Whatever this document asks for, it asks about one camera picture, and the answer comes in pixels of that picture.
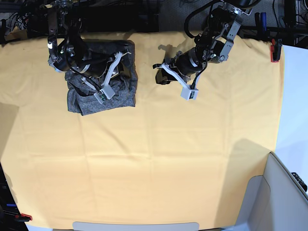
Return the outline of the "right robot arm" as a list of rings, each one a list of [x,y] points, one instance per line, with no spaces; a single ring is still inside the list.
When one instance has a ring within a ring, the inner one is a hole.
[[[89,44],[81,38],[82,18],[79,4],[72,0],[53,0],[47,10],[48,63],[57,72],[72,71],[85,79],[105,79],[108,71],[115,77],[123,73],[124,56],[132,55],[132,44],[123,40]]]

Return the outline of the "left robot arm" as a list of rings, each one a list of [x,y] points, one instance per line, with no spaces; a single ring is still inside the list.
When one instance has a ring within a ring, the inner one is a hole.
[[[234,39],[243,23],[243,15],[258,4],[257,0],[212,0],[190,13],[185,19],[184,31],[194,40],[195,47],[185,53],[179,51],[171,59],[164,59],[163,63],[171,69],[171,73],[164,70],[161,64],[154,64],[153,68],[158,70],[156,83],[169,84],[176,80],[174,74],[178,74],[180,79],[187,83],[191,75],[195,74],[190,87],[196,87],[198,78],[209,63],[219,64],[228,59]],[[190,20],[206,9],[209,9],[209,14],[203,32],[193,35],[189,31]]]

